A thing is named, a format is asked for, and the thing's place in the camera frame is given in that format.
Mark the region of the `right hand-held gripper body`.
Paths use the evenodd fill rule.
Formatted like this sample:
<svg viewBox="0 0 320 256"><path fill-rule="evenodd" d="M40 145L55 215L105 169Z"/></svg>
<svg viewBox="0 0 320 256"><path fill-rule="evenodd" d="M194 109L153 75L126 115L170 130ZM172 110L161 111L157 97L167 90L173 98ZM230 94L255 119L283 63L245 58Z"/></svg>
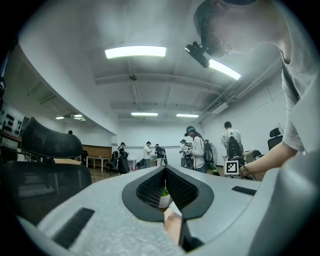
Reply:
<svg viewBox="0 0 320 256"><path fill-rule="evenodd" d="M232 177L239 175L239 161L227 160L224 162L224 175L226 177Z"/></svg>

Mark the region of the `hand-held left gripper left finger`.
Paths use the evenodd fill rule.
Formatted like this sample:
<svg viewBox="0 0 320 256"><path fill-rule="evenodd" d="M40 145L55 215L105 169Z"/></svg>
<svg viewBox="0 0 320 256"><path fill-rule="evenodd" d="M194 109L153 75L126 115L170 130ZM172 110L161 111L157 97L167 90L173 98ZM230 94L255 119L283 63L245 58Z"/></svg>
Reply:
<svg viewBox="0 0 320 256"><path fill-rule="evenodd" d="M123 188L154 170L95 182L54 208L37 226L22 217L18 220L32 242L49 256L179 256L181 249L162 222L142 221L123 204ZM93 214L71 246L64 248L54 238L82 208Z"/></svg>

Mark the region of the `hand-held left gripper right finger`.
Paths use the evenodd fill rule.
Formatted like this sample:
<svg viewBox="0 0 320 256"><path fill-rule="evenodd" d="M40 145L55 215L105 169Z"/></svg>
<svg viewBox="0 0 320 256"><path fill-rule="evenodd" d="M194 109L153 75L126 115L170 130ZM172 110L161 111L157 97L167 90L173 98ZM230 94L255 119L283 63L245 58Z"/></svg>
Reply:
<svg viewBox="0 0 320 256"><path fill-rule="evenodd" d="M301 154L261 182L223 179L200 218L171 212L165 229L188 256L317 256L320 253L320 156Z"/></svg>

